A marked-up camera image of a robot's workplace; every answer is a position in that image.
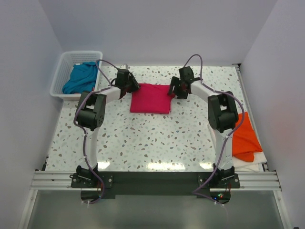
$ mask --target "basket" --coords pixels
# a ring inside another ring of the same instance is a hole
[[[77,63],[96,61],[102,59],[103,54],[98,51],[72,51],[64,52],[61,55],[60,61],[57,65],[56,72],[53,78],[53,82],[50,89],[51,96],[59,97],[67,101],[76,101],[80,99],[81,94],[63,94],[62,87],[66,82],[70,80],[70,74],[73,70],[73,66]],[[95,90],[98,90],[98,84],[100,79],[100,72],[98,71]]]

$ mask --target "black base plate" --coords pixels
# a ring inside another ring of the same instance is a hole
[[[211,172],[98,172],[105,183],[103,198],[115,198],[116,195],[150,195],[150,196],[191,196]],[[210,188],[240,188],[238,175],[222,180],[216,186],[207,185],[200,191],[210,196]],[[71,183],[72,188],[93,188],[97,183],[78,179]]]

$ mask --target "speckled table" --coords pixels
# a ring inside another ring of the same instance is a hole
[[[139,83],[169,84],[178,66],[130,66]],[[110,79],[116,70],[102,68]],[[192,67],[198,76],[200,67]],[[232,91],[244,103],[235,67],[204,67],[205,82]],[[99,88],[107,86],[102,78]],[[99,170],[211,171],[215,150],[207,128],[207,104],[195,95],[173,99],[169,115],[130,113],[131,95],[106,105],[97,150]],[[49,149],[46,170],[74,171],[83,160],[83,133],[73,125],[77,102],[64,102]]]

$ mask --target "white wall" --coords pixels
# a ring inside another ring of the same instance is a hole
[[[0,1],[0,228],[17,228],[61,103],[49,96],[62,49],[37,0]]]
[[[305,1],[278,0],[242,63],[268,164],[294,226],[305,228]]]
[[[122,63],[241,63],[276,0],[40,0],[65,51]]]

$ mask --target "fabric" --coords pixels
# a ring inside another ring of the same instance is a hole
[[[238,115],[240,123],[242,114]],[[259,144],[255,131],[252,129],[248,112],[245,112],[243,124],[233,134],[233,149],[232,155],[246,162],[254,161],[254,152],[262,152],[263,149]]]
[[[140,86],[138,91],[132,93],[130,112],[169,114],[171,100],[175,97],[174,94],[167,95],[169,85],[140,83]]]
[[[62,87],[62,92],[64,94],[74,94],[92,91],[95,86],[97,71],[95,62],[75,64],[70,75],[70,80]]]

